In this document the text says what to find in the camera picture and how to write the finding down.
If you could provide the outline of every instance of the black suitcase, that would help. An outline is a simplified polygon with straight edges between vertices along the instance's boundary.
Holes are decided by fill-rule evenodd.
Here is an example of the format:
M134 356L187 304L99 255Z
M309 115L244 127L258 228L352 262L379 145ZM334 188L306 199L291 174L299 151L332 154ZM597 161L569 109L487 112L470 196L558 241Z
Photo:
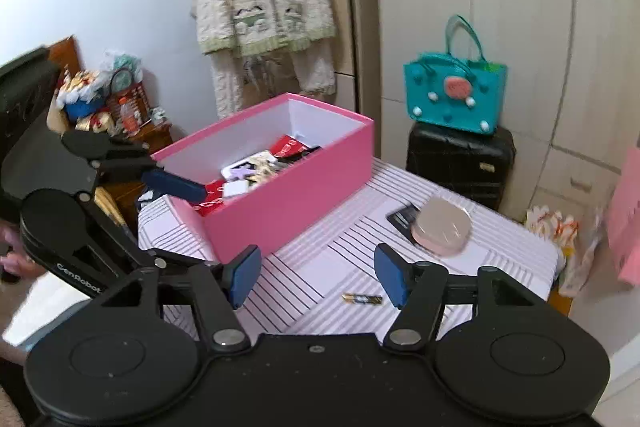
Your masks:
M494 210L513 167L513 136L492 136L416 122L409 135L406 169Z

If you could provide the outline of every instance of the beige round case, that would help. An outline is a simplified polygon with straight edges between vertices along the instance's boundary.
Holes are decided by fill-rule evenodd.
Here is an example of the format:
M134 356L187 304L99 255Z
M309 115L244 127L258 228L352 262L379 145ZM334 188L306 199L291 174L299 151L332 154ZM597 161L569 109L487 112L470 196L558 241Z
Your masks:
M427 201L411 227L418 244L440 256L460 253L470 232L467 211L441 198Z

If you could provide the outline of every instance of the human hand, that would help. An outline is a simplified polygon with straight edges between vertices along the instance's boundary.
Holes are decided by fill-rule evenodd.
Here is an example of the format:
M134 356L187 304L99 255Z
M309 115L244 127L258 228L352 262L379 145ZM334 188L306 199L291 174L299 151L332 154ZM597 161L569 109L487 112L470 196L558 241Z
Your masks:
M0 221L0 241L10 245L12 250L7 255L0 257L0 265L7 272L23 279L37 279L46 272L46 269L34 263L26 253L17 230L3 221Z

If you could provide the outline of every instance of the blue container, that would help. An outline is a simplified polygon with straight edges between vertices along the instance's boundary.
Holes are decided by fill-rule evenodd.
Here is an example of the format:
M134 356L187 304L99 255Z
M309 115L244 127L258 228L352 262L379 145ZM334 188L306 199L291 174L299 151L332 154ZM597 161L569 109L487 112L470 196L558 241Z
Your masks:
M104 107L104 98L96 96L89 102L83 102L78 100L76 103L69 103L65 105L66 115L72 122L78 121L80 118L84 118L101 110Z

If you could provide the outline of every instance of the striped tablecloth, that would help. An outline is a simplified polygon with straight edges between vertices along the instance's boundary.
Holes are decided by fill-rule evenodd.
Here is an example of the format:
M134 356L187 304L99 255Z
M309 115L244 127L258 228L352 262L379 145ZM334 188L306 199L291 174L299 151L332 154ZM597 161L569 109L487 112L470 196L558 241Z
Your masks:
M412 246L386 220L406 204L421 207L438 196L464 207L473 223L465 250L441 259ZM209 245L175 216L168 198L146 206L139 219L140 247L206 259ZM252 342L260 333L374 332L382 340L399 311L386 298L373 269L373 252L387 243L410 262L432 261L450 273L475 275L497 266L542 298L551 288L558 250L496 212L432 182L374 160L372 177L350 199L295 240L263 258L254 289L236 313ZM343 293L381 295L381 306L345 303ZM165 307L165 319L197 338L189 307ZM471 306L447 306L440 336L469 320Z

